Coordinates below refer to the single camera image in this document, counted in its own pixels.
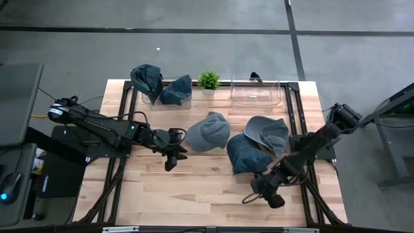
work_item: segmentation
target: gray baseball cap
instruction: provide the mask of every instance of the gray baseball cap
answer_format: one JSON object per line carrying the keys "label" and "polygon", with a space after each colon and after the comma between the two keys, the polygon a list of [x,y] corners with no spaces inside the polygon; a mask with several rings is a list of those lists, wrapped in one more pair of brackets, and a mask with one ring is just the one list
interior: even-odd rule
{"label": "gray baseball cap", "polygon": [[224,149],[230,137],[230,124],[220,113],[209,112],[207,117],[187,130],[190,148],[205,152],[216,147]]}
{"label": "gray baseball cap", "polygon": [[286,150],[289,129],[283,119],[274,120],[265,116],[253,116],[247,122],[244,134],[280,157]]}

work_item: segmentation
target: transparent container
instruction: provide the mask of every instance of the transparent container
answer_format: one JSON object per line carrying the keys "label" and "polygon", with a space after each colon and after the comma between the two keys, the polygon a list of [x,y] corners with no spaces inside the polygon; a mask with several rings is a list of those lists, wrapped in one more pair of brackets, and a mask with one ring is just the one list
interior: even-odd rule
{"label": "transparent container", "polygon": [[[176,80],[180,77],[165,77],[165,80]],[[187,110],[191,108],[191,98],[192,98],[193,87],[191,86],[191,95],[187,99],[181,100],[181,105],[177,104],[163,104],[161,103],[160,97],[155,100],[154,105],[151,103],[151,100],[148,96],[142,95],[142,101],[147,105],[148,108],[152,111],[175,111],[175,110]]]}
{"label": "transparent container", "polygon": [[281,101],[280,82],[277,78],[260,81],[241,75],[232,76],[232,108],[252,111],[273,111],[274,107]]}

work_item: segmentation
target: wooden tabletop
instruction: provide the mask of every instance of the wooden tabletop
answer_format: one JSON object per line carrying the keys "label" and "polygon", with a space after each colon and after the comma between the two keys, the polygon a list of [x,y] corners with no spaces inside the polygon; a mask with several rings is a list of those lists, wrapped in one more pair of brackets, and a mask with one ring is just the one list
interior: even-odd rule
{"label": "wooden tabletop", "polygon": [[[118,114],[124,81],[108,80],[101,114]],[[316,84],[299,82],[299,86],[307,128],[309,131],[316,131],[324,125]],[[292,102],[296,103],[294,95],[291,96]],[[142,102],[141,97],[139,93],[135,110],[147,114],[151,129],[188,129],[204,119],[209,111],[219,112],[229,121],[230,137],[242,133],[246,123],[254,115],[284,118],[290,126],[284,91],[280,104],[272,112],[262,113],[232,108],[229,87],[218,89],[213,96],[203,95],[201,89],[194,87],[189,110],[151,111]],[[295,104],[294,111],[298,119]],[[134,120],[144,121],[140,115],[135,115]],[[188,149],[188,159],[179,161],[170,172],[164,171],[165,157],[142,147],[133,148],[125,167],[117,225],[305,226],[299,186],[279,188],[278,193],[286,201],[285,206],[281,208],[271,209],[262,199],[242,205],[241,200],[252,193],[252,175],[233,175],[225,149],[216,148],[205,153],[197,153],[191,150],[187,142],[183,142],[182,145]],[[74,221],[82,218],[100,196],[108,160],[97,159],[86,168]],[[322,197],[335,214],[346,222],[335,170],[325,161],[316,161],[315,169]],[[111,206],[111,199],[112,196],[109,198],[107,212]],[[310,205],[312,216],[316,219],[313,198],[310,198]]]}

